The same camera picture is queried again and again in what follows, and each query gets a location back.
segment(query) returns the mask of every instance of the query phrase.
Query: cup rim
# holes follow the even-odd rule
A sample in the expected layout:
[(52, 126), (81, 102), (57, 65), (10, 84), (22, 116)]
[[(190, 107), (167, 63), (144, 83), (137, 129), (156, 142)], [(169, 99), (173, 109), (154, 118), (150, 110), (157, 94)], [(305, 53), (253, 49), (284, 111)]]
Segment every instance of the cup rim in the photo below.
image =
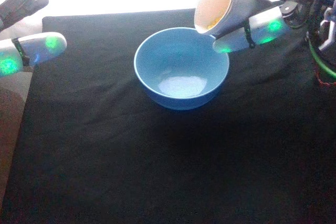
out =
[[(226, 79), (228, 73), (229, 73), (229, 69), (230, 69), (230, 60), (229, 60), (229, 56), (228, 56), (228, 53), (222, 53), (221, 55), (223, 55), (224, 57), (224, 61), (226, 60), (227, 61), (227, 69), (226, 69), (226, 73), (224, 74), (222, 80), (219, 82), (218, 85), (216, 85), (214, 88), (212, 88), (211, 90), (207, 91), (206, 93), (203, 93), (203, 94), (198, 94), (198, 95), (195, 95), (193, 97), (185, 97), (185, 98), (179, 98), (179, 97), (172, 97), (170, 95), (166, 95), (166, 94), (163, 94), (163, 93), (160, 93), (160, 92), (157, 92), (155, 91), (154, 89), (152, 89), (151, 87), (149, 87), (143, 80), (142, 78), (140, 77), (140, 74), (138, 72), (138, 69), (137, 69), (137, 57), (138, 57), (138, 53), (139, 53), (139, 50), (141, 49), (141, 47), (148, 41), (150, 40), (152, 37), (156, 36), (157, 34), (159, 33), (163, 33), (163, 32), (166, 32), (168, 30), (193, 30), (195, 32), (197, 32), (197, 30), (195, 28), (188, 28), (188, 27), (173, 27), (173, 28), (168, 28), (168, 29), (164, 29), (164, 30), (161, 30), (161, 31), (158, 31), (154, 34), (152, 34), (151, 36), (149, 36), (147, 39), (145, 39), (141, 44), (140, 46), (137, 48), (137, 51), (135, 52), (135, 56), (134, 56), (134, 61), (133, 61), (133, 64), (134, 64), (134, 71), (135, 71), (135, 74), (137, 75), (137, 78), (140, 80), (140, 82), (147, 88), (149, 89), (151, 92), (157, 94), (157, 95), (160, 95), (162, 97), (166, 97), (166, 98), (169, 98), (169, 99), (176, 99), (176, 100), (190, 100), (190, 99), (195, 99), (195, 98), (200, 98), (200, 97), (203, 97), (205, 95), (208, 95), (212, 92), (214, 92), (219, 86), (222, 85), (222, 83), (224, 82), (224, 80)], [(200, 36), (210, 36), (212, 38), (215, 39), (214, 36), (211, 36), (211, 35), (204, 35), (204, 34), (199, 34)]]

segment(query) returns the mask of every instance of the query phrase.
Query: black tablecloth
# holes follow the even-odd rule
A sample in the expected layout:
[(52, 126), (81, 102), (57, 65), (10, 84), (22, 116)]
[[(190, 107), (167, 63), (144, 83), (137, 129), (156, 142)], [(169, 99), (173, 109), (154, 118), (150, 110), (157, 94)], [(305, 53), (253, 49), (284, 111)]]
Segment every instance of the black tablecloth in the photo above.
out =
[(336, 220), (336, 96), (316, 85), (303, 30), (230, 54), (199, 109), (143, 92), (137, 47), (193, 12), (44, 18), (68, 49), (34, 71), (3, 223)]

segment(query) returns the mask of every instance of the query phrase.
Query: black strap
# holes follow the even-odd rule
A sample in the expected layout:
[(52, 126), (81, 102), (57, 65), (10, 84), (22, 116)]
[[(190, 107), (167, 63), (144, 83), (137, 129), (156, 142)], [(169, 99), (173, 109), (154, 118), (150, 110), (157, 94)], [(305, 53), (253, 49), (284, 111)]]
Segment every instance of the black strap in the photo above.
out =
[(23, 48), (22, 48), (22, 46), (19, 42), (19, 39), (18, 38), (12, 39), (12, 42), (13, 42), (14, 46), (16, 47), (16, 49), (18, 50), (18, 52), (19, 52), (19, 54), (22, 58), (23, 66), (24, 67), (29, 66), (30, 58), (28, 56), (26, 56), (25, 51), (23, 50)]
[(245, 31), (245, 37), (246, 40), (250, 46), (250, 48), (255, 48), (256, 47), (256, 43), (253, 41), (252, 37), (251, 37), (251, 27), (250, 27), (250, 22), (249, 20), (247, 20), (244, 23), (244, 31)]

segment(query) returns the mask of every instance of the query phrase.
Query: green light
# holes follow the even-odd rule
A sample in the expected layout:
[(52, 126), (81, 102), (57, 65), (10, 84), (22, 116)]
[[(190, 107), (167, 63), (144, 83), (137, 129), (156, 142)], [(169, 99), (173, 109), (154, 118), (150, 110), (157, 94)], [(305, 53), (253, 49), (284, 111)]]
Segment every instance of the green light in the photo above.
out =
[(0, 61), (0, 70), (3, 74), (11, 74), (17, 71), (17, 64), (15, 60), (5, 59)]
[(270, 31), (278, 31), (278, 30), (281, 29), (281, 27), (282, 27), (282, 23), (280, 21), (277, 21), (277, 20), (269, 23), (269, 25), (268, 25), (268, 29)]
[(221, 50), (221, 52), (222, 53), (225, 53), (225, 52), (232, 52), (232, 50), (230, 49), (230, 48), (223, 48), (222, 50)]
[(56, 37), (49, 36), (46, 38), (46, 47), (49, 49), (55, 49), (58, 44), (58, 39)]
[(267, 42), (270, 42), (272, 40), (274, 40), (275, 38), (266, 38), (266, 39), (263, 39), (260, 44), (264, 44), (264, 43), (267, 43)]

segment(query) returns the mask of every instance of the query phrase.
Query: bowl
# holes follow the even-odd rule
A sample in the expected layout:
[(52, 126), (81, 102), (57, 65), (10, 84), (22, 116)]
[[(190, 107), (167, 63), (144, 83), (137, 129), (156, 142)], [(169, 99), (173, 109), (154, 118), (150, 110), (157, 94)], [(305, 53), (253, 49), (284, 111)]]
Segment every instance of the bowl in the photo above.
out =
[(137, 49), (134, 69), (146, 93), (173, 110), (209, 102), (229, 69), (228, 54), (213, 50), (213, 36), (193, 28), (170, 28), (148, 37)]

